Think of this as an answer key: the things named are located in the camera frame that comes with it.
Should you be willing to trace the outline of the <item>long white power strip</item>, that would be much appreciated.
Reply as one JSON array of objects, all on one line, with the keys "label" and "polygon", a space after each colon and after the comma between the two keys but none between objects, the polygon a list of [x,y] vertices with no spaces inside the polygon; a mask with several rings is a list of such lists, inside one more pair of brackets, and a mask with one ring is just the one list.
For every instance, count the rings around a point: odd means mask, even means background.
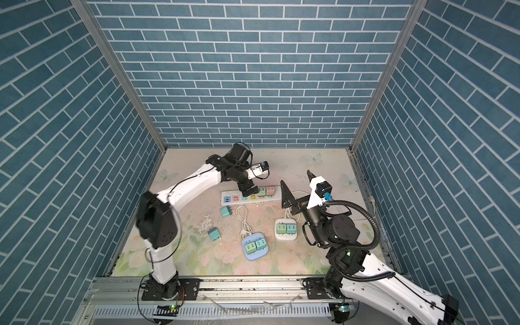
[{"label": "long white power strip", "polygon": [[221,192],[220,203],[222,207],[241,205],[241,204],[259,204],[259,203],[270,203],[281,201],[281,189],[280,186],[275,186],[276,193],[274,196],[258,197],[257,194],[253,194],[248,197],[244,197],[239,190],[229,190]]}]

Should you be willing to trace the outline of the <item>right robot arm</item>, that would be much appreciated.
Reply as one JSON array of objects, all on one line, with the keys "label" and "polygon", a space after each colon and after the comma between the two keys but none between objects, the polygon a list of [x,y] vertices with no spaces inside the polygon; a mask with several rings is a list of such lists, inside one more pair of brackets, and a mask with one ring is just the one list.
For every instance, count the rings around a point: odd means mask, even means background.
[{"label": "right robot arm", "polygon": [[330,268],[323,289],[333,299],[350,298],[365,303],[401,324],[454,324],[459,320],[459,301],[423,289],[374,255],[381,241],[376,218],[365,208],[336,200],[333,187],[307,172],[310,194],[295,198],[285,182],[280,183],[282,208],[302,214],[302,230],[309,230],[311,246],[326,249]]}]

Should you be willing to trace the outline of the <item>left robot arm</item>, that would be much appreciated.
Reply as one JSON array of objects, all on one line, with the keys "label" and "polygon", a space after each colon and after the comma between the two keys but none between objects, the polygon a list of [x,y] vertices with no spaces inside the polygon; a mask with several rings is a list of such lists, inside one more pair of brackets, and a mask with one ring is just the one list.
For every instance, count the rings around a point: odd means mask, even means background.
[{"label": "left robot arm", "polygon": [[255,179],[270,175],[268,162],[254,164],[253,153],[242,143],[235,143],[224,156],[211,155],[192,175],[158,193],[145,192],[140,197],[135,226],[144,240],[152,263],[152,279],[159,285],[178,277],[173,262],[176,248],[172,242],[181,238],[179,212],[206,190],[234,181],[243,196],[259,193]]}]

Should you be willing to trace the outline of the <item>green USB charger plug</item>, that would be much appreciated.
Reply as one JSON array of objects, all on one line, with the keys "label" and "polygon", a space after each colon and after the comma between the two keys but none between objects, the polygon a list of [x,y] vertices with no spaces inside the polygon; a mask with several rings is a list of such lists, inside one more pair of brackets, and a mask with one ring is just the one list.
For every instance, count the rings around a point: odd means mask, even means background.
[{"label": "green USB charger plug", "polygon": [[276,234],[282,235],[282,234],[286,234],[286,232],[287,232],[287,224],[278,223],[276,225]]},{"label": "green USB charger plug", "polygon": [[258,197],[265,197],[267,196],[267,190],[265,187],[259,188],[259,192],[257,193]]},{"label": "green USB charger plug", "polygon": [[256,246],[257,251],[265,249],[267,247],[267,242],[266,242],[265,238],[261,238],[259,240],[256,240],[255,241],[255,246]]}]

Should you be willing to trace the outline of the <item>blue square power socket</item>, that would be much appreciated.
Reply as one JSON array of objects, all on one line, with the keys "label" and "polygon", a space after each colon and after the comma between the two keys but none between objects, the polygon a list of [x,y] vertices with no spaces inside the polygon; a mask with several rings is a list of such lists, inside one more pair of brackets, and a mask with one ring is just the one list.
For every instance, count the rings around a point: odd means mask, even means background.
[{"label": "blue square power socket", "polygon": [[248,261],[256,261],[269,252],[265,236],[258,232],[242,239],[242,250]]}]

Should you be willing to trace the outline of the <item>pink USB charger plug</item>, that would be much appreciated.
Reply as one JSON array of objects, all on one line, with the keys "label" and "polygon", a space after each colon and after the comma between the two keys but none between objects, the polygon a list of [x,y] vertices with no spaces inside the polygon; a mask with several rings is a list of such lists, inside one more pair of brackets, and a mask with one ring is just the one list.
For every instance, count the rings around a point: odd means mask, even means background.
[{"label": "pink USB charger plug", "polygon": [[275,190],[274,186],[268,186],[265,189],[266,189],[266,195],[267,196],[274,196],[275,193],[276,193],[276,190]]}]

